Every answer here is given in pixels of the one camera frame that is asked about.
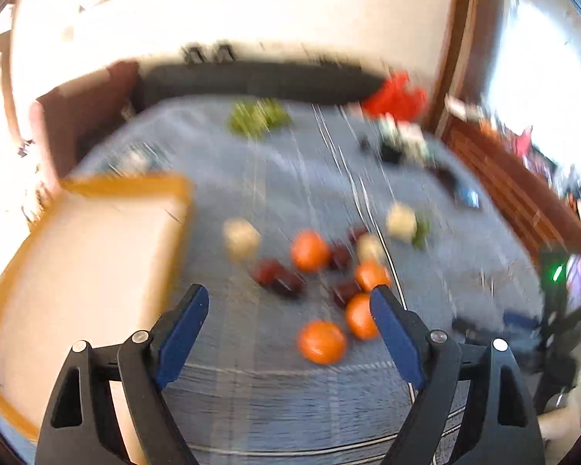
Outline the pale corn piece with leaf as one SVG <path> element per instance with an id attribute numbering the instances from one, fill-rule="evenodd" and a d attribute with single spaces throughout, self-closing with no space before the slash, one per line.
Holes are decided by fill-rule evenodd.
<path id="1" fill-rule="evenodd" d="M 418 250 L 424 250 L 431 225 L 426 215 L 420 214 L 406 204 L 396 201 L 385 219 L 386 232 L 390 237 L 404 241 Z"/>

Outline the orange tangerine with leaf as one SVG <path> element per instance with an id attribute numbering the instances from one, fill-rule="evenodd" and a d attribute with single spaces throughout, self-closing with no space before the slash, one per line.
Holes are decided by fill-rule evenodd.
<path id="1" fill-rule="evenodd" d="M 339 363 L 346 355 L 347 340 L 335 323 L 316 320 L 299 332 L 298 350 L 308 361 L 320 365 Z"/>

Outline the pale corn cob piece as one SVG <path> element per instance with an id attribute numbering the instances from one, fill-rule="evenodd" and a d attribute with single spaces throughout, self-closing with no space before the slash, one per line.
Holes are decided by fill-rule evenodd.
<path id="1" fill-rule="evenodd" d="M 223 224 L 223 239 L 227 255 L 235 262 L 244 262 L 257 256 L 261 234 L 246 219 L 228 219 Z"/>
<path id="2" fill-rule="evenodd" d="M 381 244 L 381 240 L 375 234 L 365 233 L 361 235 L 356 244 L 356 251 L 358 261 L 361 264 L 367 262 L 374 262 L 375 264 L 383 265 L 385 262 L 385 251 Z"/>

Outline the dark red plum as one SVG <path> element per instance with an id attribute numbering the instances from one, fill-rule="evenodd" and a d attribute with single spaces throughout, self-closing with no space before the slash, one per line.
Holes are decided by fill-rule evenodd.
<path id="1" fill-rule="evenodd" d="M 252 267 L 252 279 L 261 287 L 269 287 L 285 268 L 276 258 L 262 258 Z"/>
<path id="2" fill-rule="evenodd" d="M 353 225 L 347 232 L 347 238 L 351 245 L 355 246 L 358 244 L 358 240 L 368 232 L 369 230 L 365 227 L 365 225 Z"/>
<path id="3" fill-rule="evenodd" d="M 284 271 L 274 277 L 270 290 L 289 299 L 299 298 L 305 289 L 306 282 L 301 274 Z"/>
<path id="4" fill-rule="evenodd" d="M 337 282 L 330 288 L 330 296 L 332 296 L 332 301 L 341 310 L 346 309 L 349 301 L 351 301 L 354 296 L 362 293 L 363 289 L 353 279 Z"/>
<path id="5" fill-rule="evenodd" d="M 332 244 L 330 246 L 329 269 L 332 271 L 345 271 L 351 263 L 352 254 L 347 245 Z"/>

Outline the wooden side cabinet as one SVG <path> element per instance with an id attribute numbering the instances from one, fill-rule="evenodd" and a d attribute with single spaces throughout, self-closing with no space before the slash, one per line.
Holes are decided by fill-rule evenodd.
<path id="1" fill-rule="evenodd" d="M 535 264 L 548 246 L 581 255 L 581 222 L 574 212 L 502 143 L 453 117 L 443 141 L 475 174 Z"/>

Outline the yellow rimmed white tray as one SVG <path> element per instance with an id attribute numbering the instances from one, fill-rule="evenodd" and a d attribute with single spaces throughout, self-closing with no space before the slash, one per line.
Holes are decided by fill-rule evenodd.
<path id="1" fill-rule="evenodd" d="M 123 341 L 165 310 L 194 205 L 176 173 L 63 181 L 0 277 L 0 417 L 26 440 L 74 342 Z"/>

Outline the black smartphone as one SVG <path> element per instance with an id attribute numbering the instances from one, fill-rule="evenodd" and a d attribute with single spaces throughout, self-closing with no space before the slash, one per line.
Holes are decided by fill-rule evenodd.
<path id="1" fill-rule="evenodd" d="M 478 193 L 462 182 L 449 168 L 438 166 L 429 169 L 441 186 L 451 196 L 458 208 L 481 210 L 482 204 Z"/>

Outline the black box with white items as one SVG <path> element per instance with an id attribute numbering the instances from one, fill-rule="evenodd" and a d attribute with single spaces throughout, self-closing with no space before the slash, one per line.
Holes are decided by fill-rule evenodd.
<path id="1" fill-rule="evenodd" d="M 362 134 L 358 139 L 360 150 L 373 154 L 380 162 L 389 165 L 425 167 L 430 151 L 421 127 L 416 123 L 397 122 L 391 114 L 381 115 L 373 121 L 376 136 L 370 139 Z"/>

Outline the blue plaid tablecloth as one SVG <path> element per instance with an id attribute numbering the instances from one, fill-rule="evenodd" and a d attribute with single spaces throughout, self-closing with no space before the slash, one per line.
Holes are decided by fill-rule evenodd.
<path id="1" fill-rule="evenodd" d="M 384 247 L 386 235 L 421 236 L 401 203 L 384 229 L 324 235 L 335 215 L 315 200 L 332 194 L 327 167 L 308 166 L 303 200 L 274 201 L 290 234 L 286 262 L 258 256 L 262 235 L 230 216 L 210 189 L 184 192 L 181 210 L 201 204 L 195 232 L 212 289 L 195 283 L 179 305 L 140 330 L 125 325 L 160 280 L 180 217 L 148 210 L 142 186 L 162 176 L 70 182 L 44 220 L 53 282 L 47 296 L 84 323 L 55 382 L 41 424 L 40 464 L 125 464 L 128 448 L 111 395 L 150 464 L 295 464 L 304 440 L 365 431 L 389 379 L 416 394 L 384 456 L 427 464 L 450 419 L 457 384 L 469 385 L 453 464 L 540 464 L 543 441 L 510 344 L 460 344 L 407 308 Z"/>

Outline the red plastic bag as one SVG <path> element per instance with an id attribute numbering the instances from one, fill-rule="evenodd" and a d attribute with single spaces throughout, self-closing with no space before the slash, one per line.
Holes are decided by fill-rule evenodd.
<path id="1" fill-rule="evenodd" d="M 395 71 L 373 95 L 361 102 L 361 107 L 370 118 L 389 114 L 394 121 L 412 122 L 423 114 L 426 103 L 425 90 L 410 85 L 408 72 Z"/>

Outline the green lettuce bunch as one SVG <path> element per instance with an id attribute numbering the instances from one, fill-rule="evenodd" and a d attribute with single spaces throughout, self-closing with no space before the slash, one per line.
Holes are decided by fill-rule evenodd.
<path id="1" fill-rule="evenodd" d="M 292 124 L 285 107 L 275 99 L 239 101 L 230 112 L 227 127 L 238 136 L 261 139 Z"/>

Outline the black leather sofa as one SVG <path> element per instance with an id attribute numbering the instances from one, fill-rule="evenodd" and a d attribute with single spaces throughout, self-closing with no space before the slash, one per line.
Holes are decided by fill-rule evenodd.
<path id="1" fill-rule="evenodd" d="M 385 78 L 354 66 L 238 61 L 159 64 L 143 72 L 131 95 L 142 112 L 182 96 L 253 96 L 318 105 L 346 105 L 374 95 Z"/>

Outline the black device on sofa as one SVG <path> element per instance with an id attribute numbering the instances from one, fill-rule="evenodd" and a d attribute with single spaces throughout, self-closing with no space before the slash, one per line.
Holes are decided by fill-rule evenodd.
<path id="1" fill-rule="evenodd" d="M 205 64 L 208 59 L 199 44 L 189 44 L 181 49 L 182 60 L 186 65 Z"/>
<path id="2" fill-rule="evenodd" d="M 236 61 L 236 53 L 232 44 L 218 42 L 214 47 L 213 60 L 215 63 L 232 63 Z"/>

